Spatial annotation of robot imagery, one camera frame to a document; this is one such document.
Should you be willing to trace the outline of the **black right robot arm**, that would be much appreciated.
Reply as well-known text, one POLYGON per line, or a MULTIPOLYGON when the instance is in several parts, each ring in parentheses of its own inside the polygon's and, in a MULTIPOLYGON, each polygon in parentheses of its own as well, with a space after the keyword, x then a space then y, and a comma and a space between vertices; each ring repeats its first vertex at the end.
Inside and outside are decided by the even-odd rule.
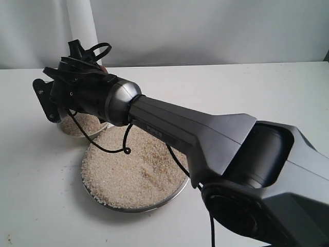
POLYGON ((76 111, 136 125, 185 154, 193 187, 222 226, 271 246, 328 246, 328 158, 297 127, 209 115, 149 98, 96 62, 63 57, 33 89, 51 122, 76 111))

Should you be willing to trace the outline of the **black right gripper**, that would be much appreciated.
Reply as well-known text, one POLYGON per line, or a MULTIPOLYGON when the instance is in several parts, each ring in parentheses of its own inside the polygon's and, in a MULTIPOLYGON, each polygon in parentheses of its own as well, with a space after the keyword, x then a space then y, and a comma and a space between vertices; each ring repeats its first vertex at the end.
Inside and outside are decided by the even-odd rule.
POLYGON ((62 58, 57 69, 46 67, 43 72, 53 81, 35 79, 32 87, 46 118, 55 124, 61 122, 58 106, 81 113, 104 113, 110 89, 118 82, 116 75, 99 65, 74 58, 62 58))

